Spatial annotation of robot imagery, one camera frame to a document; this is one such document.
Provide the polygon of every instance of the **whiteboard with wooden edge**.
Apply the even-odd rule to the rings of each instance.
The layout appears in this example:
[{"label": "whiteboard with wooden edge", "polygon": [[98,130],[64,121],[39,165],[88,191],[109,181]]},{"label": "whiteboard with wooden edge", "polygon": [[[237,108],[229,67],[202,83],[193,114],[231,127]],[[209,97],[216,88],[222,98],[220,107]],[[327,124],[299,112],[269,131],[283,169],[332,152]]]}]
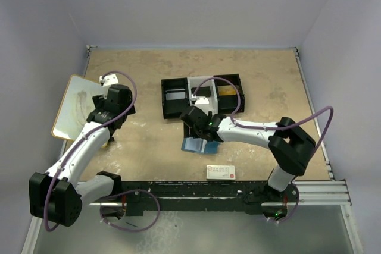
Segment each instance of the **whiteboard with wooden edge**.
[{"label": "whiteboard with wooden edge", "polygon": [[95,109],[92,97],[102,95],[99,83],[73,74],[57,112],[52,135],[74,141],[82,131],[90,112]]}]

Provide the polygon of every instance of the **gray floor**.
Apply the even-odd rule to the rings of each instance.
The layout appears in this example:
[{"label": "gray floor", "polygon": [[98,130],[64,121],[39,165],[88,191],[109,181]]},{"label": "gray floor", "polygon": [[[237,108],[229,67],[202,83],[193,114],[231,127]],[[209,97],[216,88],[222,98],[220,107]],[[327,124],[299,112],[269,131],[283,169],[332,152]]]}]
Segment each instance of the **gray floor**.
[{"label": "gray floor", "polygon": [[[154,218],[126,218],[144,227]],[[301,206],[283,224],[238,212],[163,212],[144,233],[125,233],[100,223],[99,207],[88,206],[70,228],[40,230],[35,253],[231,254],[352,253],[339,206]]]}]

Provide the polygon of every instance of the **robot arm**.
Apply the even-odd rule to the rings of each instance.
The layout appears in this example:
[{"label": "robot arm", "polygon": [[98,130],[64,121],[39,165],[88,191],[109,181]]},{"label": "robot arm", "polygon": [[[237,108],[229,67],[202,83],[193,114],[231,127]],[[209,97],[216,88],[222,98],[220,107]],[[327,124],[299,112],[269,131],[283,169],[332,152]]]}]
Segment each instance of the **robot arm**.
[{"label": "robot arm", "polygon": [[[278,166],[271,173],[267,184],[278,192],[283,192],[296,176],[304,175],[316,145],[311,136],[300,127],[285,131],[242,128],[236,126],[230,117],[211,113],[207,115],[197,106],[184,110],[180,119],[207,141],[242,142],[270,149]],[[282,117],[277,123],[236,122],[258,127],[284,127],[295,123],[287,117]]]},{"label": "robot arm", "polygon": [[[132,92],[127,86],[118,84],[115,74],[101,78],[104,94],[93,97],[95,105],[83,127],[81,134],[66,153],[46,173],[34,173],[29,180],[30,212],[43,218],[44,203],[49,185],[57,175],[51,199],[49,201],[48,218],[52,222],[71,226],[78,218],[82,205],[88,205],[97,199],[118,193],[121,189],[121,178],[118,175],[100,172],[93,179],[78,185],[78,180],[86,166],[97,151],[120,129],[127,115],[134,114],[134,107],[111,124],[102,124],[118,117],[132,103]],[[90,131],[97,128],[89,137]],[[68,157],[65,166],[62,162]]]}]

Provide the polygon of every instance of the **white wall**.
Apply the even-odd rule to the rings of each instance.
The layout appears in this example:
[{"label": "white wall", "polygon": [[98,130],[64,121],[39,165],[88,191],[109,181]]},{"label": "white wall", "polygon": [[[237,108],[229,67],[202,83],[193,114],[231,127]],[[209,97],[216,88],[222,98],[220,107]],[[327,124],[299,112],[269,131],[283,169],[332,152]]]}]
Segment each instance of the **white wall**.
[{"label": "white wall", "polygon": [[381,246],[380,51],[381,0],[328,0],[301,48],[315,108],[336,111],[327,152],[348,181],[366,253]]},{"label": "white wall", "polygon": [[0,253],[21,252],[28,180],[58,156],[50,131],[85,52],[63,0],[0,0]]},{"label": "white wall", "polygon": [[327,0],[66,0],[101,46],[300,45]]}]

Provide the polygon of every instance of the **wooden table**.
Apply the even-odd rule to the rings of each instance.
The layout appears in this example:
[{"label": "wooden table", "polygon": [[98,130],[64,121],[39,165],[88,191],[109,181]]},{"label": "wooden table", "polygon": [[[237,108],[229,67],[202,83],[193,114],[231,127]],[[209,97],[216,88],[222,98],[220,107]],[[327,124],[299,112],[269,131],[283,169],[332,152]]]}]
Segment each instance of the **wooden table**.
[{"label": "wooden table", "polygon": [[[86,78],[98,80],[110,70],[128,73],[138,87],[136,114],[127,118],[112,142],[88,165],[82,180],[105,170],[122,180],[206,180],[206,165],[234,165],[237,180],[266,180],[276,161],[258,146],[226,142],[216,155],[181,151],[183,125],[164,120],[161,79],[238,73],[245,92],[243,120],[269,122],[282,116],[299,121],[311,115],[292,50],[95,50]],[[121,84],[131,87],[119,76]],[[317,141],[313,121],[303,128]],[[300,180],[328,180],[321,150]]]}]

